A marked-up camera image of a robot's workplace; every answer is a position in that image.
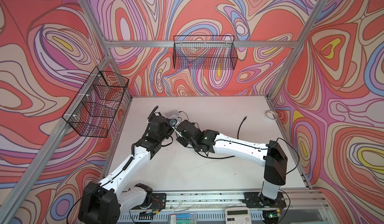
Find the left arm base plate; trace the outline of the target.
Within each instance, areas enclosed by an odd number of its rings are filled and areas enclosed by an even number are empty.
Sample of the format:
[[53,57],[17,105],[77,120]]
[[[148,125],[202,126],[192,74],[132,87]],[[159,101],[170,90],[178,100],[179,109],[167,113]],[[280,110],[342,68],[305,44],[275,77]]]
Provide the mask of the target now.
[[166,207],[167,194],[166,193],[153,193],[152,203],[149,209],[154,211],[161,211]]

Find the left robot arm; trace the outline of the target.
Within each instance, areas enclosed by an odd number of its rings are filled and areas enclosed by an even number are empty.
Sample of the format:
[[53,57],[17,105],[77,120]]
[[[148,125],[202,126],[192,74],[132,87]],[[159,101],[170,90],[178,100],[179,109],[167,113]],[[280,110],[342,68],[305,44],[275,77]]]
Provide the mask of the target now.
[[177,123],[177,119],[168,119],[153,109],[143,136],[131,146],[131,154],[107,177],[86,185],[78,201],[78,220],[84,224],[115,224],[128,210],[149,205],[152,200],[150,187],[137,184],[126,193],[124,189],[161,149],[163,141],[172,136]]

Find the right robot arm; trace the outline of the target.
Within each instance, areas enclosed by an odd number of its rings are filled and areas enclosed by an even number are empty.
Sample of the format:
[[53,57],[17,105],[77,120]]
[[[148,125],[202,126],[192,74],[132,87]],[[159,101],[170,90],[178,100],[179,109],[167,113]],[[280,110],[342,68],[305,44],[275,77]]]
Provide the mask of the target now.
[[214,130],[201,131],[192,122],[184,120],[174,126],[178,142],[191,146],[195,152],[226,154],[242,158],[264,168],[262,197],[275,200],[286,184],[288,157],[277,141],[252,143],[231,138]]

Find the white network switch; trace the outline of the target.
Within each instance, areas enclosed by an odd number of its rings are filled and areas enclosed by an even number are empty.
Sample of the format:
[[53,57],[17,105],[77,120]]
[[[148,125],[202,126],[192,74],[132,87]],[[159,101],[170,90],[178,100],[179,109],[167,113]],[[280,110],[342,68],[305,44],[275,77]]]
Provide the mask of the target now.
[[168,112],[165,112],[165,117],[167,119],[181,119],[180,112],[177,109],[170,110]]

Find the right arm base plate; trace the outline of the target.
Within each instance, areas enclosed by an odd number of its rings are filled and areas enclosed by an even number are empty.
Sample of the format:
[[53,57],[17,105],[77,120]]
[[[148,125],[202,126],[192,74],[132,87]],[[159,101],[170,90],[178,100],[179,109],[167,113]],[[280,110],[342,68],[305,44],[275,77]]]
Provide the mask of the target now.
[[276,199],[264,197],[261,192],[245,192],[242,199],[248,208],[264,208],[264,209],[284,209],[287,207],[285,198],[282,192],[278,192]]

